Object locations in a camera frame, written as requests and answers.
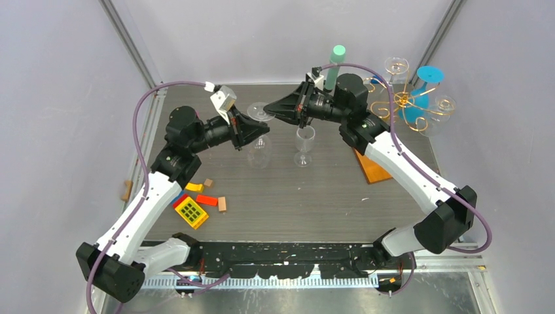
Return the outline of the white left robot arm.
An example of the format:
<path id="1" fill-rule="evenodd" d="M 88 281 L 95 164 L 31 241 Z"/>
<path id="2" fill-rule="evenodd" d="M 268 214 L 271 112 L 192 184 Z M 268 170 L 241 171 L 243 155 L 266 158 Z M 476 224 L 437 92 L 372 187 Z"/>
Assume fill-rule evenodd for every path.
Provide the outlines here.
<path id="1" fill-rule="evenodd" d="M 177 233 L 145 251 L 139 248 L 162 212 L 200 168 L 198 153 L 225 142 L 240 150 L 269 131 L 267 123 L 253 120 L 236 107 L 206 122 L 192 107 L 173 110 L 166 126 L 166 144 L 147 170 L 139 194 L 104 235 L 94 244 L 82 243 L 76 251 L 86 279 L 88 304 L 93 288 L 126 303 L 153 275 L 174 266 L 195 270 L 202 250 L 189 235 Z"/>

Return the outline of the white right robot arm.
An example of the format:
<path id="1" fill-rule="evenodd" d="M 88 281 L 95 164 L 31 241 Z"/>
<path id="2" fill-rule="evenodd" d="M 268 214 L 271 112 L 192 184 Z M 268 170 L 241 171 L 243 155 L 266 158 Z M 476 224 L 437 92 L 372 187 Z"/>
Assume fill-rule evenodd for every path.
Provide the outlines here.
<path id="1" fill-rule="evenodd" d="M 374 261 L 387 269 L 405 253 L 445 251 L 473 226 L 470 208 L 475 207 L 477 194 L 470 186 L 456 187 L 416 158 L 386 122 L 367 110 L 368 95 L 362 78 L 355 74 L 340 75 L 332 94 L 308 78 L 264 111 L 300 128 L 312 118 L 338 123 L 348 146 L 384 168 L 415 199 L 425 218 L 395 228 L 374 243 Z"/>

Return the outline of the orange wooden rack base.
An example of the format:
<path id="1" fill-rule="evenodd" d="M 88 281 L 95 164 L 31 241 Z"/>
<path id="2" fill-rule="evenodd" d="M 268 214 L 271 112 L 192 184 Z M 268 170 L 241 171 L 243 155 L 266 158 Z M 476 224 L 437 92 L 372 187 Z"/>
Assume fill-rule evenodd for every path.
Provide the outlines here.
<path id="1" fill-rule="evenodd" d="M 392 176 L 376 162 L 363 156 L 354 148 L 353 152 L 368 184 L 380 183 L 392 179 Z"/>

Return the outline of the blue plastic wine glass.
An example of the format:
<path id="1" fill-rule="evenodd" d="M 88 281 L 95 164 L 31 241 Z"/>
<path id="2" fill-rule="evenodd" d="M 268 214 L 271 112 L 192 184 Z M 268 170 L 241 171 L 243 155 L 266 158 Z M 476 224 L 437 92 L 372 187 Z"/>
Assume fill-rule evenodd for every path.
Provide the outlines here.
<path id="1" fill-rule="evenodd" d="M 424 123 L 425 110 L 429 108 L 430 91 L 428 85 L 435 85 L 431 90 L 436 88 L 438 84 L 443 81 L 444 73 L 438 67 L 426 65 L 420 67 L 416 74 L 423 84 L 419 88 L 411 91 L 412 105 L 407 105 L 399 115 L 409 124 L 422 125 Z"/>

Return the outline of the mint green microphone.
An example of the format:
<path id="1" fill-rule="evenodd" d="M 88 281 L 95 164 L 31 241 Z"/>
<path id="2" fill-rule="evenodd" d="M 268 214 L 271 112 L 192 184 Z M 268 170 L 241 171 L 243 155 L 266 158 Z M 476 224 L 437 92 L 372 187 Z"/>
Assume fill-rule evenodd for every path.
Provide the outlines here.
<path id="1" fill-rule="evenodd" d="M 339 73 L 339 66 L 336 64 L 343 63 L 346 57 L 345 46 L 338 44 L 333 47 L 332 52 L 329 57 L 329 63 L 334 64 L 334 67 L 330 67 L 327 71 L 325 77 L 324 89 L 326 92 L 331 92 L 334 90 L 336 79 Z"/>

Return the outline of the tan wooden block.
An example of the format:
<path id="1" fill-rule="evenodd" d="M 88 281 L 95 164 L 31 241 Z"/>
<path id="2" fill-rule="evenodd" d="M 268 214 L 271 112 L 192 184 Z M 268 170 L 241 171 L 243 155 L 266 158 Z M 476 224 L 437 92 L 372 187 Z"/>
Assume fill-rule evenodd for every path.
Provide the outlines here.
<path id="1" fill-rule="evenodd" d="M 227 204 L 226 204 L 226 198 L 225 197 L 219 197 L 218 198 L 218 208 L 219 208 L 220 213 L 227 212 Z"/>

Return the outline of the yellow curved block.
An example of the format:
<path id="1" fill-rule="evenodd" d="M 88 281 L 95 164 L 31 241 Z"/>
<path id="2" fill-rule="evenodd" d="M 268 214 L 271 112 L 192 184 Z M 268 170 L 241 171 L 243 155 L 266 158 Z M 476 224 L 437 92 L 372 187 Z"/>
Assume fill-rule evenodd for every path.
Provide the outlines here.
<path id="1" fill-rule="evenodd" d="M 195 193 L 202 193 L 204 191 L 205 186 L 203 184 L 197 183 L 187 183 L 185 186 L 185 190 L 195 192 Z"/>

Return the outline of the orange flat block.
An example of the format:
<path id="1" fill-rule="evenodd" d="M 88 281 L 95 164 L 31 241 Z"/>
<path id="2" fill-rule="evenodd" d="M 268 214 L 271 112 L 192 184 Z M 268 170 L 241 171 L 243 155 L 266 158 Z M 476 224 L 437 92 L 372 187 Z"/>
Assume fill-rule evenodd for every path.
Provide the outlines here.
<path id="1" fill-rule="evenodd" d="M 202 205 L 218 206 L 219 199 L 212 196 L 198 194 L 196 196 L 196 202 Z"/>

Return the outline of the blue flat block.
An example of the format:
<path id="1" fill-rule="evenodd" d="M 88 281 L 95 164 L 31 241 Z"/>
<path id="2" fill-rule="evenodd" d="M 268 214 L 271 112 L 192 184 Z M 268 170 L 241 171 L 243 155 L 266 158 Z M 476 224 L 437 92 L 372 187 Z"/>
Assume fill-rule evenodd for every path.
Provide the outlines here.
<path id="1" fill-rule="evenodd" d="M 172 199 L 171 203 L 175 203 L 182 195 L 182 193 L 179 193 L 175 198 Z"/>

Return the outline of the red flat block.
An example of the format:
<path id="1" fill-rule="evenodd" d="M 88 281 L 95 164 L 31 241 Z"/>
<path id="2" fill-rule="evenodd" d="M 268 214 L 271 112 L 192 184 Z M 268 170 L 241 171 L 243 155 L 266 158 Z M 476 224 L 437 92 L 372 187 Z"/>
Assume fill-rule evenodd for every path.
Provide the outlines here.
<path id="1" fill-rule="evenodd" d="M 176 208 L 177 206 L 179 206 L 185 199 L 188 198 L 188 194 L 182 192 L 182 196 L 175 202 L 175 203 L 171 203 L 171 206 L 173 208 Z"/>

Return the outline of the yellow green window block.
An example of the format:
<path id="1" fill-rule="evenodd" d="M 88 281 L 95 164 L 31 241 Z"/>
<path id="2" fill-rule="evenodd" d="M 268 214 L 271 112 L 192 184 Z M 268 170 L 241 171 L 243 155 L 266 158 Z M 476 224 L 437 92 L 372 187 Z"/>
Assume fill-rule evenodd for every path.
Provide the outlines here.
<path id="1" fill-rule="evenodd" d="M 190 196 L 174 210 L 194 230 L 209 218 L 209 215 Z"/>

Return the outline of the wooden block off table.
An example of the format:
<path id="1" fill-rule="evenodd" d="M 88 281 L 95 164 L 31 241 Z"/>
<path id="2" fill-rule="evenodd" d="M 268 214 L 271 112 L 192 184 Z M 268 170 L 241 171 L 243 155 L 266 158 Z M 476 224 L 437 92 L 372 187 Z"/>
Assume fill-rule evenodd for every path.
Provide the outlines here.
<path id="1" fill-rule="evenodd" d="M 121 196 L 122 201 L 124 201 L 124 202 L 129 201 L 131 193 L 132 193 L 133 184 L 134 183 L 131 180 L 124 181 L 125 189 L 124 189 L 123 195 Z"/>

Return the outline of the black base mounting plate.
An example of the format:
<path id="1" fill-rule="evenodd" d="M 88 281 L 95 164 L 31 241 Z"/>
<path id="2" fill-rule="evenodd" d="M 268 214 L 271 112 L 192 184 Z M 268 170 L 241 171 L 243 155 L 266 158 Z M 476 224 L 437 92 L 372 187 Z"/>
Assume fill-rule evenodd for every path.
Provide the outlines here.
<path id="1" fill-rule="evenodd" d="M 233 279 L 363 278 L 377 270 L 409 270 L 410 255 L 387 257 L 364 243 L 201 242 L 177 271 Z"/>

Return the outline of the aluminium frame rail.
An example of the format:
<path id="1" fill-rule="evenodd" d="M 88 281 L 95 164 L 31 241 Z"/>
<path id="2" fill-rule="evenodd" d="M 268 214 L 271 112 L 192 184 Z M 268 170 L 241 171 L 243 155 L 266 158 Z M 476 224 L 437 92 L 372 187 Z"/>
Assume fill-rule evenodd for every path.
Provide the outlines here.
<path id="1" fill-rule="evenodd" d="M 417 272 L 481 272 L 487 267 L 480 253 L 467 254 L 446 249 L 434 254 L 426 250 L 414 253 Z"/>

